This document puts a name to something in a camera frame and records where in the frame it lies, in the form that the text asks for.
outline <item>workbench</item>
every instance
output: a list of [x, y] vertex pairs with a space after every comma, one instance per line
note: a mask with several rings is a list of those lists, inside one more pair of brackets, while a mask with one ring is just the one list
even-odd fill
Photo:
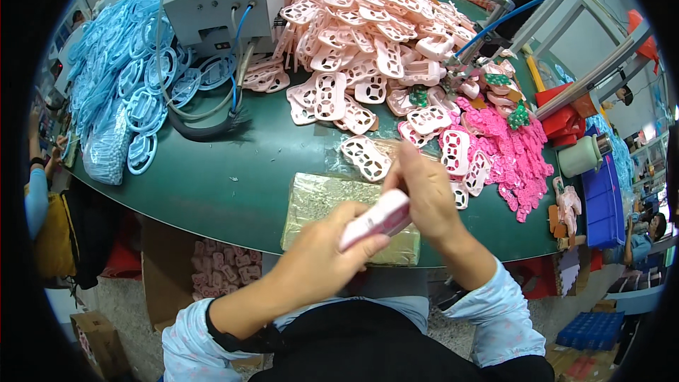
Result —
[[[471, 20], [485, 19], [486, 11], [465, 0], [451, 0]], [[510, 59], [516, 79], [526, 98], [534, 101], [535, 86], [524, 59]], [[289, 72], [291, 86], [310, 76], [304, 71]], [[211, 109], [227, 94], [230, 83], [199, 91], [185, 112]], [[127, 171], [121, 186], [94, 182], [78, 156], [72, 174], [93, 189], [146, 216], [191, 233], [240, 245], [254, 250], [281, 254], [288, 205], [289, 187], [296, 172], [344, 174], [356, 180], [361, 175], [344, 159], [339, 145], [350, 137], [332, 123], [318, 122], [298, 127], [290, 117], [285, 89], [273, 94], [243, 91], [242, 111], [251, 120], [250, 130], [233, 140], [196, 143], [184, 139], [165, 122], [157, 133], [157, 155], [146, 173], [135, 176]], [[386, 104], [369, 106], [379, 117], [379, 130], [373, 138], [400, 138], [396, 118]], [[224, 120], [228, 107], [192, 127], [210, 127]], [[438, 153], [436, 141], [424, 148]], [[555, 167], [556, 153], [545, 146], [545, 161]], [[557, 251], [549, 233], [547, 207], [556, 203], [552, 178], [540, 207], [532, 210], [525, 223], [516, 220], [498, 185], [484, 187], [479, 197], [470, 197], [469, 207], [460, 216], [471, 232], [502, 261], [528, 259]], [[442, 266], [439, 255], [422, 242], [419, 267]]]

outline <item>plastic bag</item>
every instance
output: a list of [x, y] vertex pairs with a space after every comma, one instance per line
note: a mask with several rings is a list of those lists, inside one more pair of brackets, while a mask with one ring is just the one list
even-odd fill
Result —
[[128, 156], [132, 131], [125, 122], [125, 104], [114, 98], [109, 120], [97, 133], [90, 133], [83, 150], [83, 165], [97, 182], [118, 185], [123, 183], [123, 168]]

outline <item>sleeve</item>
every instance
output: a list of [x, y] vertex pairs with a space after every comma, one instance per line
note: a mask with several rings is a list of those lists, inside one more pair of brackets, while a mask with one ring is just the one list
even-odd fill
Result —
[[479, 367], [495, 366], [525, 355], [545, 355], [545, 337], [533, 329], [528, 302], [502, 263], [495, 275], [443, 314], [469, 319], [476, 326], [471, 359]]
[[47, 178], [45, 170], [36, 168], [30, 172], [29, 194], [24, 198], [26, 222], [29, 225], [29, 236], [35, 239], [47, 218]]
[[[641, 237], [641, 235], [632, 235], [632, 238], [634, 237]], [[647, 255], [649, 255], [650, 252], [650, 243], [646, 242], [645, 239], [633, 239], [637, 240], [638, 242], [633, 242], [636, 243], [636, 246], [632, 247], [632, 262], [640, 262], [641, 260], [645, 259]]]
[[208, 334], [205, 311], [212, 298], [194, 302], [176, 315], [174, 325], [162, 335], [164, 380], [241, 382], [231, 360], [257, 354], [226, 352]]

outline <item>stack of pink parts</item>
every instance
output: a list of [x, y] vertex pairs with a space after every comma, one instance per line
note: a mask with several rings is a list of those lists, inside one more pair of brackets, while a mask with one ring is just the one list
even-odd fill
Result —
[[231, 246], [214, 239], [196, 241], [191, 263], [193, 300], [231, 294], [261, 277], [261, 252]]
[[287, 24], [274, 55], [250, 65], [246, 87], [282, 89], [289, 84], [284, 70], [296, 72], [302, 67], [312, 72], [311, 77], [287, 90], [297, 125], [333, 121], [342, 130], [362, 135], [376, 122], [376, 115], [365, 105], [383, 102], [397, 116], [418, 111], [408, 118], [411, 125], [412, 119], [417, 121], [418, 126], [412, 126], [417, 135], [430, 135], [450, 124], [430, 122], [431, 118], [448, 118], [447, 111], [440, 106], [419, 110], [408, 101], [406, 89], [436, 86], [446, 75], [441, 62], [476, 35], [471, 21], [452, 3], [292, 1], [280, 11]]

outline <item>left hand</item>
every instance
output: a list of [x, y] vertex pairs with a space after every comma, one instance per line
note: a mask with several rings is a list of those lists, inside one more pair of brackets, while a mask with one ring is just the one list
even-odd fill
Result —
[[360, 202], [343, 202], [323, 220], [304, 226], [262, 282], [271, 283], [290, 310], [336, 294], [389, 244], [389, 236], [374, 235], [340, 253], [340, 237], [347, 223], [368, 208]]

